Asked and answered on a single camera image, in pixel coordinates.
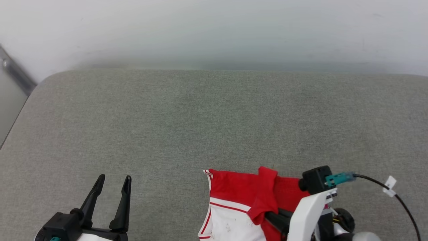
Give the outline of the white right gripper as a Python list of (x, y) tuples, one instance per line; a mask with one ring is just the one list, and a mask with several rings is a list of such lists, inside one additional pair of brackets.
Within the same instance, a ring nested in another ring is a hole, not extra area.
[(334, 234), (330, 203), (336, 193), (337, 189), (333, 188), (307, 196), (301, 199), (294, 213), (278, 209), (278, 213), (266, 212), (265, 220), (280, 235), (287, 235), (288, 241), (328, 241)]

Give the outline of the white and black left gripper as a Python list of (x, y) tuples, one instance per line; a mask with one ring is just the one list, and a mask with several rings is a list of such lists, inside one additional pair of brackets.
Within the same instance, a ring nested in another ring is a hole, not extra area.
[(92, 227), (92, 215), (102, 192), (105, 174), (99, 175), (80, 209), (69, 214), (57, 212), (35, 236), (36, 241), (127, 241), (130, 216), (132, 178), (128, 175), (122, 187), (122, 197), (109, 229)]

